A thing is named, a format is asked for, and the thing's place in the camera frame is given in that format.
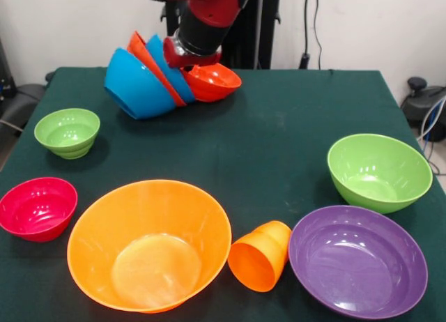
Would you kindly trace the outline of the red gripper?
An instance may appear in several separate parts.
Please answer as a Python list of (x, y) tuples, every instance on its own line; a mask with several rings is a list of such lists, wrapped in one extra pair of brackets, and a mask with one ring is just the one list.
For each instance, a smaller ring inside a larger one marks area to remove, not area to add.
[(164, 58), (170, 68), (183, 68), (185, 72), (192, 72), (194, 66), (209, 66), (220, 61), (222, 48), (211, 55), (199, 55), (184, 48), (176, 37), (166, 37), (163, 40)]

